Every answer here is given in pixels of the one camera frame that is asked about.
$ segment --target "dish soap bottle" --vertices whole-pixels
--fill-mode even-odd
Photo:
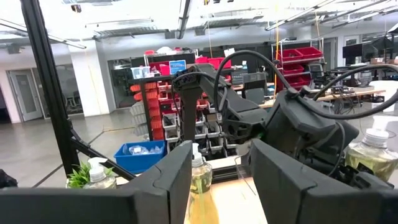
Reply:
[[[116,178],[105,175],[104,167],[100,165],[108,159],[94,157],[88,160],[90,164],[90,183],[86,184],[84,189],[116,189]]]
[[[190,224],[219,224],[218,211],[210,192],[213,171],[204,162],[198,151],[199,144],[193,143],[192,181],[190,187]]]
[[[346,165],[357,168],[362,163],[381,180],[388,181],[398,165],[398,153],[388,150],[388,132],[385,131],[390,117],[374,116],[372,128],[366,130],[365,137],[359,143],[349,144]]]

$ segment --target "shelving unit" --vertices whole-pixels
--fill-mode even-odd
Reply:
[[[280,49],[276,52],[276,45],[280,45]],[[304,85],[309,86],[312,78],[308,71],[308,64],[310,63],[325,63],[323,58],[323,39],[311,39],[300,41],[280,41],[277,44],[272,44],[272,59],[275,60],[278,54],[280,64],[278,69],[284,75],[289,84],[301,89]],[[277,78],[276,92],[283,90],[285,87]]]

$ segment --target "green plant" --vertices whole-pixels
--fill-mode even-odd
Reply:
[[[90,182],[90,166],[89,164],[82,163],[81,166],[78,166],[79,169],[76,171],[73,170],[73,174],[69,175],[68,186],[72,189],[80,189],[83,188],[84,185]],[[112,175],[113,168],[105,169],[105,175],[108,177]]]

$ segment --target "blue storage crate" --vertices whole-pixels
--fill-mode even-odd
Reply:
[[[160,148],[160,153],[146,154],[146,155],[125,155],[123,149],[127,149],[131,146],[142,146],[148,150]],[[151,166],[159,162],[165,155],[165,142],[164,141],[147,141],[147,142],[132,142],[123,144],[117,153],[113,156],[116,159],[116,163],[121,167],[125,168],[133,174],[139,174],[145,172]]]

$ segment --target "ceiling light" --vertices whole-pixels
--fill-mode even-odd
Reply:
[[[396,6],[396,7],[391,7],[391,8],[389,8],[389,9],[385,9],[385,10],[383,10],[381,13],[391,12],[391,11],[396,10],[396,9],[398,9],[398,6]]]
[[[339,17],[347,16],[347,15],[349,15],[349,14],[351,14],[351,13],[356,12],[356,11],[365,9],[365,8],[367,8],[367,7],[375,6],[375,5],[380,4],[380,3],[382,3],[382,2],[385,2],[385,1],[390,1],[390,0],[379,0],[379,1],[377,1],[377,2],[372,2],[371,4],[367,4],[367,5],[365,5],[365,6],[358,7],[358,8],[356,8],[356,9],[353,9],[353,10],[350,10],[350,11],[347,11],[347,12],[344,12],[344,13],[337,14],[337,16],[332,16],[332,17],[326,18],[326,19],[320,21],[319,23],[322,24],[322,23],[325,23],[325,22],[329,22],[329,21],[335,20],[335,19],[337,19],[337,18],[339,18]]]
[[[22,26],[22,25],[19,25],[19,24],[16,24],[14,22],[10,22],[10,21],[4,20],[4,19],[0,19],[0,24],[3,26],[9,27],[9,28],[15,29],[15,30],[27,32],[27,28],[25,26]],[[77,47],[79,49],[86,49],[86,46],[83,46],[80,44],[75,44],[74,42],[69,41],[69,40],[65,40],[65,39],[62,39],[59,37],[54,37],[52,35],[48,35],[48,37],[50,40],[54,40],[54,41],[57,41],[57,42],[60,42],[63,44],[71,45],[71,46]]]
[[[327,4],[330,4],[334,1],[336,1],[336,0],[326,0],[324,2],[321,2],[320,4],[317,4],[317,7],[320,8],[320,7],[326,6]]]
[[[286,23],[286,22],[285,22],[285,21],[277,22],[277,23],[275,23],[274,25],[272,25],[272,26],[270,26],[270,27],[267,27],[267,28],[266,28],[266,31],[275,29],[277,26],[280,26],[280,25],[282,25],[282,24],[284,24],[284,23]]]
[[[298,14],[296,14],[296,15],[294,15],[294,16],[288,18],[288,19],[285,19],[284,21],[277,22],[277,23],[274,24],[273,26],[267,27],[266,30],[275,29],[275,28],[277,27],[277,25],[280,26],[280,25],[282,25],[282,24],[285,24],[286,22],[290,22],[290,21],[292,21],[292,20],[294,20],[294,19],[297,19],[297,18],[299,18],[299,17],[302,17],[302,16],[304,16],[304,15],[306,15],[306,14],[308,14],[308,13],[310,13],[310,12],[316,10],[316,9],[319,9],[320,7],[326,6],[327,4],[330,4],[330,3],[335,2],[335,1],[336,1],[336,0],[326,0],[326,1],[323,1],[323,2],[321,2],[321,3],[319,3],[319,4],[317,4],[316,6],[312,6],[312,7],[308,8],[308,9],[302,11],[302,12],[299,12]]]

